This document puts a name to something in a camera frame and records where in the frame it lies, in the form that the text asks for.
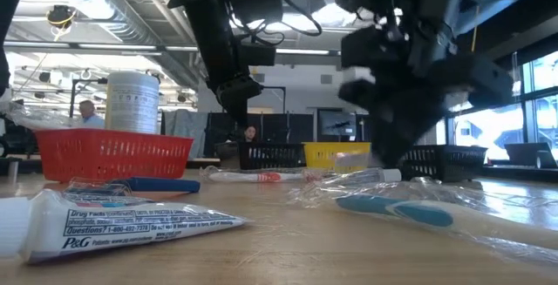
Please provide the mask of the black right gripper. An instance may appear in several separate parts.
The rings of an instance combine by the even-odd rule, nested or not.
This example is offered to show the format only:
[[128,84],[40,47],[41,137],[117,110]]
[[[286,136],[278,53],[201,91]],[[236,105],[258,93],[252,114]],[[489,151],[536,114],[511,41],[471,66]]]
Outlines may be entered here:
[[439,99],[402,98],[398,94],[465,91],[474,106],[513,100],[514,81],[484,55],[451,53],[443,36],[390,40],[387,31],[368,27],[342,38],[342,67],[363,67],[368,78],[343,83],[338,97],[371,111],[371,150],[383,167],[395,167],[444,115]]

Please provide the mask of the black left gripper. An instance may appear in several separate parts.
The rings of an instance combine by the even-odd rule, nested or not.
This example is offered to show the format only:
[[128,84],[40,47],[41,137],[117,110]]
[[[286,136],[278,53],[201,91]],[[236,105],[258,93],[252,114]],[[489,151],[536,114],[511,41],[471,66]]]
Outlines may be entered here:
[[224,110],[235,123],[247,126],[247,100],[260,95],[262,88],[248,74],[240,42],[235,36],[209,37],[198,45],[208,73],[208,88],[219,102],[225,102]]

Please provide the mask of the black plastic basket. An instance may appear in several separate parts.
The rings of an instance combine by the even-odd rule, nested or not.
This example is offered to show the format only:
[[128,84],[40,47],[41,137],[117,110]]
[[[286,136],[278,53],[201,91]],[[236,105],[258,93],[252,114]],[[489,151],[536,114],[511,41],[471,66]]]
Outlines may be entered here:
[[241,142],[238,153],[243,170],[305,166],[303,144]]
[[404,179],[430,177],[442,182],[472,180],[480,175],[487,149],[479,146],[415,146],[400,161]]

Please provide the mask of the yellow plastic basket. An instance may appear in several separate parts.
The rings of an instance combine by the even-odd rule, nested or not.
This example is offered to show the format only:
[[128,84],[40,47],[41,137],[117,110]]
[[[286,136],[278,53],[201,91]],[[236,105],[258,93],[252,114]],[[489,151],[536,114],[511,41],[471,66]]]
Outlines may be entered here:
[[304,142],[306,166],[329,169],[335,173],[352,173],[366,168],[366,159],[359,154],[368,153],[370,142]]

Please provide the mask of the teal white toothbrush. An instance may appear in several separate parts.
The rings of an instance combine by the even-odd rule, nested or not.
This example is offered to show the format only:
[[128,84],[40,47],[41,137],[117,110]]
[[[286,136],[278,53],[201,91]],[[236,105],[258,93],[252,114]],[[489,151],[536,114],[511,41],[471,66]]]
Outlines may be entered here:
[[335,209],[475,241],[518,261],[558,267],[558,200],[470,191],[439,193],[410,181],[295,189],[301,207]]

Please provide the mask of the red plastic basket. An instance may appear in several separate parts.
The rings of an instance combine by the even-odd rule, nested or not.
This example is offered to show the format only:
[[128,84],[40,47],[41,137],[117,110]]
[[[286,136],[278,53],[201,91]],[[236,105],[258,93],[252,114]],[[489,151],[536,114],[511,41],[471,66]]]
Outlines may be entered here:
[[114,180],[128,177],[177,179],[186,169],[193,140],[100,129],[36,131],[47,180]]

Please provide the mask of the white Crest toothpaste tube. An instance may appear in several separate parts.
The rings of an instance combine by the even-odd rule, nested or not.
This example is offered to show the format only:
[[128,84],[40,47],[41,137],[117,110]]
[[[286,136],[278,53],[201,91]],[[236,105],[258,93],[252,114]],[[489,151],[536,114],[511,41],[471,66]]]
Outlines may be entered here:
[[0,199],[0,258],[29,263],[170,241],[243,225],[242,217],[182,202],[41,191]]

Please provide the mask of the black partition screen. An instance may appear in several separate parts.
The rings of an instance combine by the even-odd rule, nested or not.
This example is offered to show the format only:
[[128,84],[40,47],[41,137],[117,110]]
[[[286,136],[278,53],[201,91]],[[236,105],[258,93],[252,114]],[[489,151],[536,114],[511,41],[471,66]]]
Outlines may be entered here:
[[[313,114],[249,114],[248,125],[255,128],[257,142],[303,143],[314,140]],[[213,158],[215,145],[244,139],[244,127],[224,112],[211,112],[205,130],[203,155]]]

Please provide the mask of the grey hanging cloth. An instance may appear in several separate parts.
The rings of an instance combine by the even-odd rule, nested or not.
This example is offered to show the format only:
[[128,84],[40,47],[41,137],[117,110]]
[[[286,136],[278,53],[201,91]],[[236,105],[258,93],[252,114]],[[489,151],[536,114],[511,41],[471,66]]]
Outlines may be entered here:
[[190,112],[184,109],[164,111],[161,132],[165,135],[193,139],[188,159],[198,159],[203,157],[207,123],[208,114],[205,112]]

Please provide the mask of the long light bar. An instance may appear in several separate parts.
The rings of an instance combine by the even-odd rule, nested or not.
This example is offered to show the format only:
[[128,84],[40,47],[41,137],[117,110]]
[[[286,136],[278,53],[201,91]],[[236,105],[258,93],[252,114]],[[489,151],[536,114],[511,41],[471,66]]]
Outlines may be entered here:
[[[13,49],[18,48],[18,49],[37,49],[37,50],[72,49],[72,50],[136,51],[136,52],[163,52],[163,51],[197,52],[198,51],[198,48],[196,46],[150,45],[150,44],[88,44],[88,43],[63,43],[63,42],[18,41],[18,40],[4,41],[3,46],[6,48],[13,48]],[[338,57],[341,55],[341,51],[276,48],[276,54]]]

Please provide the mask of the white wipes canister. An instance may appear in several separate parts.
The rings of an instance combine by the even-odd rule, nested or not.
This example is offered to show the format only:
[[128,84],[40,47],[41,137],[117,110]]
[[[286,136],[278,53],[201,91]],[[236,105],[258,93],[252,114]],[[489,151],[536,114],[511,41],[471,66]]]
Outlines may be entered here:
[[137,71],[107,77],[105,128],[122,132],[157,132],[160,82]]

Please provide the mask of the black ceiling device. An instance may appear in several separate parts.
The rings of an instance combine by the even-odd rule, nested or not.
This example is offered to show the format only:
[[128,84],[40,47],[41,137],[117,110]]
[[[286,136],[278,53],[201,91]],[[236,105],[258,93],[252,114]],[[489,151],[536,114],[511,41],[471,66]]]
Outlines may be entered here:
[[45,19],[51,27],[54,42],[71,31],[72,23],[77,14],[78,10],[68,5],[54,5],[46,13]]

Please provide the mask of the black office chair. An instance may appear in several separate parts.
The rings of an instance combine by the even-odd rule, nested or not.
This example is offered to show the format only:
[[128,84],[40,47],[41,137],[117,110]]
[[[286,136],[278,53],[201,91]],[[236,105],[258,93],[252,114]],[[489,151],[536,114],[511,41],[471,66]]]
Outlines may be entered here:
[[11,154],[25,154],[29,159],[38,152],[37,140],[32,130],[18,126],[4,115],[0,115],[0,158]]

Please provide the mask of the black stand frame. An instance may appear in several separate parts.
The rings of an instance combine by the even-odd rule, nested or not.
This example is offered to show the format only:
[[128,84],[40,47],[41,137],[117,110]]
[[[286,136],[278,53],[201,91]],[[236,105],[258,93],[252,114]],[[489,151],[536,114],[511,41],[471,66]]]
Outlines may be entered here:
[[287,113],[286,109],[286,98],[287,98],[287,88],[285,86],[266,86],[260,85],[261,90],[280,90],[282,92],[282,113]]

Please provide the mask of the dark wall monitor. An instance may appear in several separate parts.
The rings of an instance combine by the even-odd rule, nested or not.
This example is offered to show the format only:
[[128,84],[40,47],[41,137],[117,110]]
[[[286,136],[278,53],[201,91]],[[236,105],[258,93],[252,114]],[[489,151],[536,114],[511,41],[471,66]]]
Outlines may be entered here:
[[350,142],[357,138],[357,122],[353,113],[341,110],[317,112],[317,140],[319,142]]

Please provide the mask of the black aluminium table frame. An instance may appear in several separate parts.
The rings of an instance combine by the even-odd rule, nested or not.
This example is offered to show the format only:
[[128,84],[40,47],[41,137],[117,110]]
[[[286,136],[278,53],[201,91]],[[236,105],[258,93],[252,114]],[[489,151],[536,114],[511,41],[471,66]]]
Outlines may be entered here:
[[558,185],[558,168],[529,166],[483,166],[480,176],[503,180],[521,180]]

